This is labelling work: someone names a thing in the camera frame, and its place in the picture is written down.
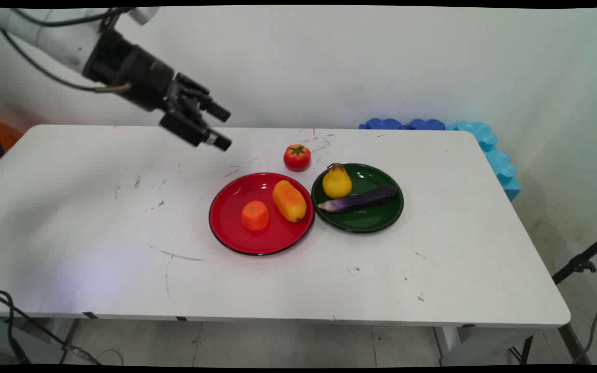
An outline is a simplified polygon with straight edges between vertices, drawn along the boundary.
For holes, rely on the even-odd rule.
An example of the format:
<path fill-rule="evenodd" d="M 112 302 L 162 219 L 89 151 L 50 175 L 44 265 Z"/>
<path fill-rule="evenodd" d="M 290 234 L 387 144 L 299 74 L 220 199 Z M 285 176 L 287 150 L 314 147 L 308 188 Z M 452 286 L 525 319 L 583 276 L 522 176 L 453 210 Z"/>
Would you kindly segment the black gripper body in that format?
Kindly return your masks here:
<path fill-rule="evenodd" d="M 103 35 L 103 83 L 130 85 L 120 95 L 147 112 L 161 109 L 175 71 L 118 31 Z"/>

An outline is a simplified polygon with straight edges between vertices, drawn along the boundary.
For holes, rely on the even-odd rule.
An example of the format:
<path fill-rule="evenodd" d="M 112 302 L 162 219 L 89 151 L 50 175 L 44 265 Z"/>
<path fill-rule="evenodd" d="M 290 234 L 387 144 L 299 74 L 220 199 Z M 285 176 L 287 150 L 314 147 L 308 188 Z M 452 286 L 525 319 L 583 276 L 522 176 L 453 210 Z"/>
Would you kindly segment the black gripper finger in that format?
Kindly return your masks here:
<path fill-rule="evenodd" d="M 227 121 L 231 116 L 227 109 L 211 100 L 171 99 L 166 102 L 166 110 L 160 120 L 160 126 L 192 146 L 207 144 L 227 151 L 232 140 L 213 130 L 202 118 L 202 111 L 222 122 Z"/>
<path fill-rule="evenodd" d="M 208 88 L 182 73 L 176 74 L 173 83 L 176 85 L 178 99 L 190 108 L 196 111 L 205 111 L 222 122 L 229 120 L 230 111 L 211 97 Z"/>

